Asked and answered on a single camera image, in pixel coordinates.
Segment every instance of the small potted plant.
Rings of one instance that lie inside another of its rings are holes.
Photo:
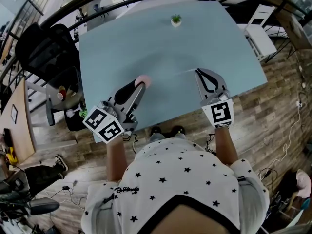
[[[175,27],[175,28],[179,27],[181,25],[181,23],[182,23],[181,19],[182,19],[182,17],[180,15],[177,15],[177,14],[173,15],[171,17],[171,24],[172,24],[172,26]]]

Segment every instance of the picture frame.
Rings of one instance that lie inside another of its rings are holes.
[[[12,109],[11,109],[11,118],[12,118],[14,124],[16,124],[16,120],[18,118],[18,110],[16,109],[14,104],[12,105]]]

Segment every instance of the sneaker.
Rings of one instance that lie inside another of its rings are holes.
[[[172,136],[175,136],[176,134],[184,134],[185,135],[185,129],[182,126],[174,126],[171,130]]]
[[[59,173],[58,176],[59,176],[59,179],[64,179],[64,175],[63,174]]]
[[[64,168],[64,171],[68,171],[68,166],[60,155],[55,155],[55,163],[62,166]]]
[[[152,136],[153,134],[161,134],[160,127],[152,127],[150,136]]]

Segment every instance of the light blue table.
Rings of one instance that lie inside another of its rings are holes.
[[[178,28],[171,25],[173,14],[182,16]],[[135,111],[137,130],[200,108],[196,68],[223,76],[232,96],[267,82],[244,35],[218,2],[183,2],[125,15],[88,31],[79,42],[88,110],[137,76],[152,78]]]

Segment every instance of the white pot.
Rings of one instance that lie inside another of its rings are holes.
[[[174,22],[172,21],[172,19],[171,19],[171,24],[172,24],[172,26],[173,26],[174,28],[179,27],[179,26],[181,25],[181,23],[182,23],[182,21],[180,21],[180,22],[178,22],[178,23],[174,23]]]

